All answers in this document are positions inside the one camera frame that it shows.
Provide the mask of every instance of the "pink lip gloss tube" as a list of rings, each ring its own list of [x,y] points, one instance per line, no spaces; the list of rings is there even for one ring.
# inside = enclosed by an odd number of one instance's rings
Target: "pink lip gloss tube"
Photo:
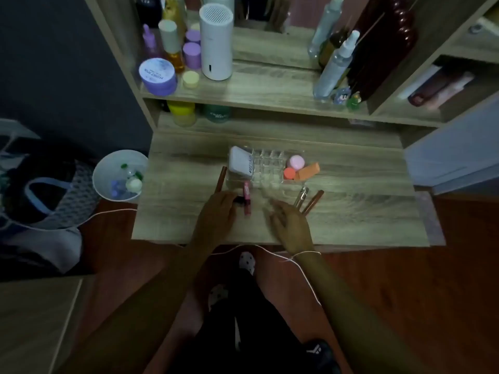
[[[251,215],[250,182],[245,181],[242,188],[242,194],[245,197],[245,215]]]

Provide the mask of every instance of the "small figurine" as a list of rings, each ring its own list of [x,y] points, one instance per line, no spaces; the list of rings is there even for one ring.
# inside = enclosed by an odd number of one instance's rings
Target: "small figurine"
[[[346,102],[346,107],[348,107],[350,110],[358,110],[359,105],[362,102],[362,99],[360,98],[360,93],[355,92],[352,94],[352,97]]]
[[[352,91],[350,90],[350,87],[338,89],[336,91],[336,95],[334,96],[333,103],[335,105],[346,105],[346,101],[348,100],[348,97],[350,97],[351,93]]]

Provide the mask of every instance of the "purple jar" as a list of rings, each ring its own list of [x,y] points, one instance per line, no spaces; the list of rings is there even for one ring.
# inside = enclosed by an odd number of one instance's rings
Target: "purple jar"
[[[185,43],[184,44],[184,59],[186,66],[190,69],[201,68],[201,46],[197,43]]]
[[[186,33],[187,42],[201,44],[201,32],[199,30],[187,30]]]
[[[155,96],[167,96],[177,89],[177,76],[171,62],[148,59],[139,67],[139,75],[147,90]]]

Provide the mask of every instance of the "brown pencil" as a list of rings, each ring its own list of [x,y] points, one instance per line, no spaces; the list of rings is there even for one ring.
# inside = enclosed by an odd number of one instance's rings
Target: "brown pencil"
[[[319,190],[317,192],[317,194],[315,194],[313,196],[313,198],[308,203],[307,207],[305,207],[301,213],[303,215],[307,216],[308,213],[311,211],[311,209],[315,206],[315,204],[320,200],[320,198],[322,197],[323,194],[324,194],[324,190]]]
[[[216,183],[216,188],[215,188],[215,193],[220,193],[221,192],[221,187],[224,185],[224,180],[225,180],[225,174],[227,173],[227,167],[222,166],[221,167],[221,172],[219,176],[219,180]]]

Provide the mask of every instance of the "green jar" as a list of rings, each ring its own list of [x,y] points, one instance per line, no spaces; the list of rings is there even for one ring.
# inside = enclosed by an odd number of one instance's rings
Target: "green jar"
[[[225,123],[231,117],[230,106],[221,105],[204,105],[203,114],[205,117],[213,123]]]

